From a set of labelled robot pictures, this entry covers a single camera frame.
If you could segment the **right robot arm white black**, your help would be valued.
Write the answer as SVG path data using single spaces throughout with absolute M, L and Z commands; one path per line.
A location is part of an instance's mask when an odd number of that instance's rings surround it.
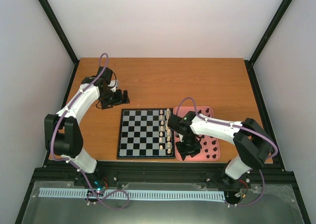
M 248 171 L 260 170 L 267 159 L 277 154 L 274 142 L 251 118 L 242 122 L 225 121 L 189 111 L 184 117 L 172 114 L 167 125 L 179 136 L 175 146 L 182 159 L 201 152 L 198 137 L 202 135 L 224 140 L 236 147 L 238 155 L 227 163 L 217 178 L 227 187 L 232 187 Z

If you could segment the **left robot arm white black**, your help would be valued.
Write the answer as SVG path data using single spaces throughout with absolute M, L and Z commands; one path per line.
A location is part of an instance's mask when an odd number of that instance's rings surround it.
M 100 103 L 102 110 L 130 103 L 128 91 L 118 89 L 117 83 L 111 76 L 85 77 L 74 97 L 56 114 L 48 114 L 44 119 L 45 147 L 51 157 L 85 172 L 85 179 L 92 186 L 102 182 L 103 174 L 96 169 L 97 160 L 83 147 L 79 125 L 95 101 Z

